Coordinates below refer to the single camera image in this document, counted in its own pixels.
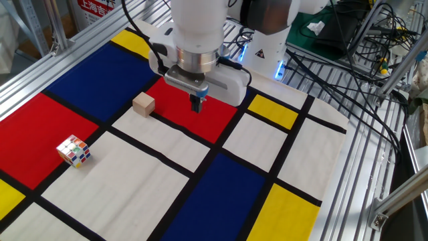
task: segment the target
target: blue light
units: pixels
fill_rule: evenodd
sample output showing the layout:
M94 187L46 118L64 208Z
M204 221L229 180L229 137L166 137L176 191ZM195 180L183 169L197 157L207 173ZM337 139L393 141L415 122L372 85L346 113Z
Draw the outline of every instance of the blue light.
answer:
M243 55L245 54L245 51L247 51L247 47L248 47L248 44L246 44L246 45L245 45L245 47L243 48L242 54L241 54L241 56L239 57L239 61L240 61L240 62L242 62Z
M278 66L278 69L276 70L276 74L275 74L275 79L277 80L278 78L280 78L280 71L281 71L281 68L282 68L282 64L284 63L284 61L282 60L281 62L280 62L280 65Z

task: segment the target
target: blue square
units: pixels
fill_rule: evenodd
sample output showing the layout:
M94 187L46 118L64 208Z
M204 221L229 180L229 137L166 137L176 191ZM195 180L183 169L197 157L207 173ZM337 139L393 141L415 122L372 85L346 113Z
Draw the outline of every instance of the blue square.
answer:
M219 154L161 240L235 240L264 182Z
M107 121L154 76L147 61L106 44L47 90L99 120Z

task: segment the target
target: wooden block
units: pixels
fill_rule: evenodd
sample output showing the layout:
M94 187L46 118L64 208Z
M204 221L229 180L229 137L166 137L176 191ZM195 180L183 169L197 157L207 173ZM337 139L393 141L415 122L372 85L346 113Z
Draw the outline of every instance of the wooden block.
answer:
M132 107L135 112L142 115L144 118L147 118L149 114L154 111L154 98L144 92L141 92L132 101Z

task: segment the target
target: yellow square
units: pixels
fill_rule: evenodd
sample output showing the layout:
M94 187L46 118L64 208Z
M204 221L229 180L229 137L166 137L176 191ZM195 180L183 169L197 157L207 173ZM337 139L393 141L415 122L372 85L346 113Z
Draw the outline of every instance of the yellow square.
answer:
M308 240L319 210L274 184L247 240Z
M3 180L0 180L0 220L12 211L24 198L25 196L22 193Z
M112 38L112 42L148 59L150 48L146 42L135 33L123 30Z
M260 95L255 96L248 109L287 129L293 127L297 113Z

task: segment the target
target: red square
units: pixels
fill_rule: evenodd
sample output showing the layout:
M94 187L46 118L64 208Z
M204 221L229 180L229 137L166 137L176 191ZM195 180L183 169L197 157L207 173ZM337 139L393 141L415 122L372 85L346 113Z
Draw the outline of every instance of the red square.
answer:
M0 122L0 169L34 189L62 163L56 152L59 144L70 135L87 139L97 128L44 94L38 94Z
M154 98L154 111L181 125L205 140L215 143L237 109L224 102L206 97L202 111L191 111L189 94L168 85L163 78L146 92Z

